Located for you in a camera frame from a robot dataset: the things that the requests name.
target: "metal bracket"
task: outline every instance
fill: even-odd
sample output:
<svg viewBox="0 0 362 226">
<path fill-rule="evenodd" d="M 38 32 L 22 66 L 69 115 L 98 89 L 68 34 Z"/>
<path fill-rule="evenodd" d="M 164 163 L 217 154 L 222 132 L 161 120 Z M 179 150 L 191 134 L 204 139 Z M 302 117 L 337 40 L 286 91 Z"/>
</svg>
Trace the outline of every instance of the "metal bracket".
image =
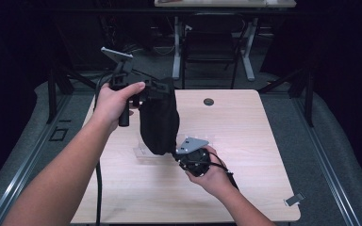
<svg viewBox="0 0 362 226">
<path fill-rule="evenodd" d="M 204 147 L 207 144 L 208 144 L 207 140 L 187 137 L 184 140 L 184 142 L 181 144 L 181 147 L 179 149 L 175 150 L 175 153 L 177 153 L 177 154 L 192 153 L 192 152 Z"/>
<path fill-rule="evenodd" d="M 295 196 L 290 197 L 287 200 L 284 200 L 285 205 L 291 206 L 294 204 L 300 204 L 300 201 L 304 200 L 305 196 L 302 193 L 299 193 Z"/>
</svg>

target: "hand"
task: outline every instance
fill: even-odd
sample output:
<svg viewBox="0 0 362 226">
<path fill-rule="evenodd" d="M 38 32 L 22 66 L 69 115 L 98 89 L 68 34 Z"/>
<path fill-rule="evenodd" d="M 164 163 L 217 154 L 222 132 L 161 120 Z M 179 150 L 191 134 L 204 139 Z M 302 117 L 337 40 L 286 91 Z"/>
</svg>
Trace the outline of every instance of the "hand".
<svg viewBox="0 0 362 226">
<path fill-rule="evenodd" d="M 204 148 L 206 148 L 210 153 L 217 155 L 216 150 L 212 147 L 205 146 Z M 221 164 L 219 159 L 213 154 L 210 155 L 210 160 L 213 163 Z M 186 171 L 186 174 L 188 175 L 190 181 L 201 186 L 205 191 L 217 198 L 221 194 L 224 194 L 227 189 L 235 189 L 225 174 L 224 169 L 216 166 L 210 166 L 210 169 L 202 177 L 195 177 L 188 171 Z"/>
<path fill-rule="evenodd" d="M 145 89 L 144 82 L 131 84 L 118 91 L 112 90 L 109 84 L 105 83 L 99 92 L 98 102 L 92 117 L 108 123 L 110 132 L 113 132 L 119 125 L 119 117 L 123 113 L 125 104 L 128 104 L 128 98 L 140 93 L 143 89 Z"/>
</svg>

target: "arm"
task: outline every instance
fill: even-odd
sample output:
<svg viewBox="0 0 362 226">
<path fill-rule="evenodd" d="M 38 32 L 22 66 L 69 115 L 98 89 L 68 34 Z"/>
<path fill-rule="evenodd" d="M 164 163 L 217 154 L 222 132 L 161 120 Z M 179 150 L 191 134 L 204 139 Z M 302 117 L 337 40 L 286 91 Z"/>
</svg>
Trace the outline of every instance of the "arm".
<svg viewBox="0 0 362 226">
<path fill-rule="evenodd" d="M 24 190 L 4 225 L 68 225 L 126 100 L 144 87 L 142 82 L 113 91 L 104 84 L 90 120 Z"/>
<path fill-rule="evenodd" d="M 216 150 L 212 147 L 206 146 L 205 148 L 210 153 L 217 154 Z M 210 155 L 210 160 L 220 164 L 213 154 Z M 205 191 L 222 202 L 238 226 L 274 225 L 232 186 L 223 169 L 212 166 L 202 177 L 194 177 L 188 171 L 187 175 L 193 183 L 201 186 Z"/>
</svg>

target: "black cloth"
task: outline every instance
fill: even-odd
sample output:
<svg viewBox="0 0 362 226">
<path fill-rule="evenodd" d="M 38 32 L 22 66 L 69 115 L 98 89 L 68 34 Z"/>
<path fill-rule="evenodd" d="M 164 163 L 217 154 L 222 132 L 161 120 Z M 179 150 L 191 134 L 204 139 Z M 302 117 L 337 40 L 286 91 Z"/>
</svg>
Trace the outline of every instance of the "black cloth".
<svg viewBox="0 0 362 226">
<path fill-rule="evenodd" d="M 140 106 L 140 134 L 154 154 L 173 153 L 180 124 L 173 79 L 160 80 L 169 86 L 170 94 L 162 100 L 148 99 Z"/>
<path fill-rule="evenodd" d="M 301 0 L 298 5 L 316 9 L 319 6 L 341 5 L 343 2 L 337 0 L 322 4 L 321 1 Z M 340 23 L 332 26 L 336 35 L 330 40 L 328 48 L 323 50 L 315 71 L 314 90 L 342 126 L 362 168 L 362 1 L 358 5 L 353 3 L 346 7 Z M 318 18 L 306 20 L 309 23 L 298 19 L 285 21 L 271 43 L 261 68 L 263 73 L 283 77 L 302 68 L 316 40 L 313 37 L 322 34 L 321 27 L 327 24 L 319 23 L 321 19 Z"/>
<path fill-rule="evenodd" d="M 7 22 L 6 32 L 3 32 L 4 27 L 0 26 L 0 170 L 27 125 L 37 102 L 33 81 L 27 77 L 28 68 L 23 67 L 24 59 L 20 58 L 22 53 L 12 52 L 22 45 L 16 35 L 25 32 L 19 26 L 13 26 L 16 32 L 9 30 L 11 25 L 18 22 L 17 19 L 1 18 Z M 17 45 L 9 46 L 9 40 Z"/>
</svg>

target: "black fabric bag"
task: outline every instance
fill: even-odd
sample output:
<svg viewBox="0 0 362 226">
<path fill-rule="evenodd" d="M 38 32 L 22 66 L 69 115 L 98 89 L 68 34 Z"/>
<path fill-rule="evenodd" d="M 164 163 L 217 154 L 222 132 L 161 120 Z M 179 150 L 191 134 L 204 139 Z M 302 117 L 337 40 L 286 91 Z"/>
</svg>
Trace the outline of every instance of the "black fabric bag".
<svg viewBox="0 0 362 226">
<path fill-rule="evenodd" d="M 162 100 L 148 99 L 140 106 L 140 134 L 154 154 L 174 153 L 180 125 L 173 79 L 159 80 L 169 86 L 170 94 Z"/>
</svg>

